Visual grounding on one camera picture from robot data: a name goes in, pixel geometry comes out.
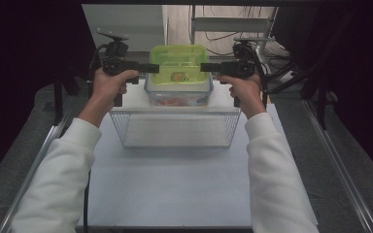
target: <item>white sleeve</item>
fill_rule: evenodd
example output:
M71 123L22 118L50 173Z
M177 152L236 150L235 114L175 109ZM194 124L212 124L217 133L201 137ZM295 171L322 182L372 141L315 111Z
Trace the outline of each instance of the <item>white sleeve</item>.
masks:
M288 142L277 131L271 116L255 115L245 128L250 138L247 152L253 231L318 232Z
M13 232L73 232L81 217L93 150L101 137L94 125L75 118L51 143L12 221Z

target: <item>transparent storage box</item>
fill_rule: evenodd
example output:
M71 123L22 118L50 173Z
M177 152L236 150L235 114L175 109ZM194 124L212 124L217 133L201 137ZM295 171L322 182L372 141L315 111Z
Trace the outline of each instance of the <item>transparent storage box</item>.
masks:
M205 106L213 91L208 72L200 64L208 62L205 47L199 45L157 46L151 63L159 65L159 74L150 74L145 82L150 101L156 106Z
M122 107L110 111L126 148L228 148L240 109L233 107L228 84L214 82L205 107L161 107L139 84L129 84Z

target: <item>hand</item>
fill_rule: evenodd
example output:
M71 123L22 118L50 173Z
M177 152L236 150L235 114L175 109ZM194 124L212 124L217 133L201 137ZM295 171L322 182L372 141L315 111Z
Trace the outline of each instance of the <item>hand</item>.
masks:
M126 93L126 80L137 77L134 70L127 70L116 76L109 76L99 68L95 71L93 93L80 113L79 118L99 127L105 114L114 107L117 94Z
M241 100L241 110L247 119L265 113L265 107L260 97L261 79L258 75L253 75L245 80L229 76L219 76L220 82L230 83L229 89L231 97L238 97Z

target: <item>green lid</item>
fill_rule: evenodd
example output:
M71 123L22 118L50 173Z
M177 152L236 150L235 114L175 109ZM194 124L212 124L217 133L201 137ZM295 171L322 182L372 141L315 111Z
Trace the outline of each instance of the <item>green lid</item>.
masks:
M208 79L200 72L202 62L208 62L208 52L200 45L157 46L151 52L151 63L159 65L159 74L153 74L153 84L197 84Z

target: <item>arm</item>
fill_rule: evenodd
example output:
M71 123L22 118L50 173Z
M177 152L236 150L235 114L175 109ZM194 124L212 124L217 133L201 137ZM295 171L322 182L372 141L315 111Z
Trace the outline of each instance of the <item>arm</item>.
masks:
M245 125L250 142L250 176L253 231L312 233L318 232L288 142L281 135L260 99L260 79L219 77L231 83L232 97L241 99L241 110L249 119Z
M95 74L94 91L64 136L51 143L32 184L12 221L14 232L75 232L84 205L84 191L93 150L101 137L98 127L113 107L114 97L126 92L125 80L135 71L108 77Z

